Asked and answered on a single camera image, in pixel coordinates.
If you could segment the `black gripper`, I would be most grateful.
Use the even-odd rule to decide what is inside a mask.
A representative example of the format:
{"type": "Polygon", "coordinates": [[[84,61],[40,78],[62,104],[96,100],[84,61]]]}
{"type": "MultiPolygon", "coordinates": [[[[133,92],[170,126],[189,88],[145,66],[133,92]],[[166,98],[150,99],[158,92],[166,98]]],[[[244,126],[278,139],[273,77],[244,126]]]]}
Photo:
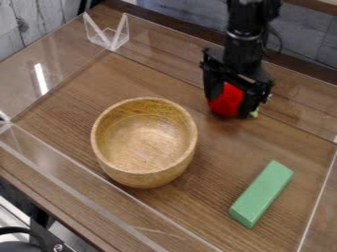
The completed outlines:
{"type": "Polygon", "coordinates": [[[261,64],[246,65],[246,70],[237,70],[223,63],[223,49],[203,49],[203,84],[207,101],[214,101],[222,94],[223,83],[231,83],[242,91],[238,117],[245,119],[261,103],[269,99],[274,81],[261,64]]]}

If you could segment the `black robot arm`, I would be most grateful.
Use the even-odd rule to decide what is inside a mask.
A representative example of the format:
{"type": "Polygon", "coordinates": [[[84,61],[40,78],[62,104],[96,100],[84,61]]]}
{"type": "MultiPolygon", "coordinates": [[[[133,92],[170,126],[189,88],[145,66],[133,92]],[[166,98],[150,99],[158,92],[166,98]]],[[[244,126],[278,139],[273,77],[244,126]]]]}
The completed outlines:
{"type": "Polygon", "coordinates": [[[262,60],[282,0],[227,0],[226,6],[225,47],[203,48],[205,96],[211,112],[248,118],[258,114],[276,84],[262,60]]]}

